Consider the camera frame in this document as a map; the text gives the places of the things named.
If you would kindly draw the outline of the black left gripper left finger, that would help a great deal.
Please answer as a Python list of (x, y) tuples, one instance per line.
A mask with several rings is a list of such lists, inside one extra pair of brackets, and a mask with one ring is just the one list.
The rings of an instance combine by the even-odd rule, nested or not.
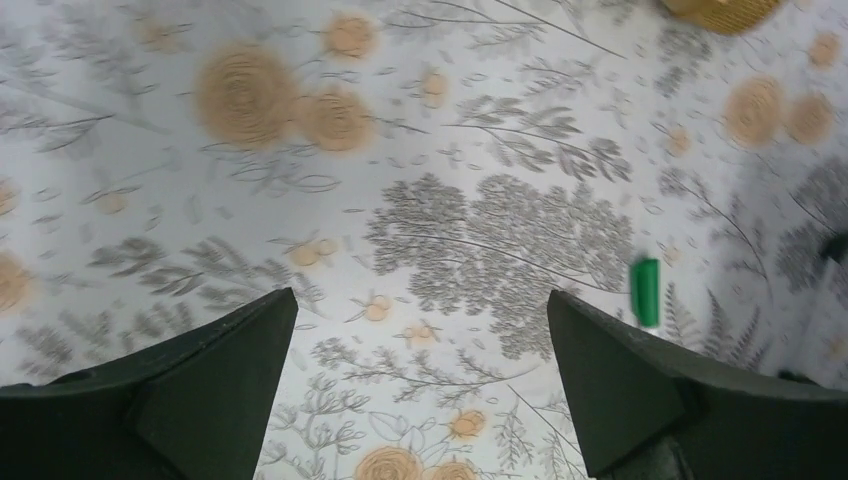
[(5, 479), (249, 479), (298, 304), (276, 290), (128, 356), (1, 390)]

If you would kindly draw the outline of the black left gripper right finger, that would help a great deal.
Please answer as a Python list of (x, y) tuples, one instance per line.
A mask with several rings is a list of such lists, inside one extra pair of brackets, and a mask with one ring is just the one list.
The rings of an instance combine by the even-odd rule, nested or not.
[(729, 366), (562, 291), (547, 316), (591, 477), (846, 477), (845, 393)]

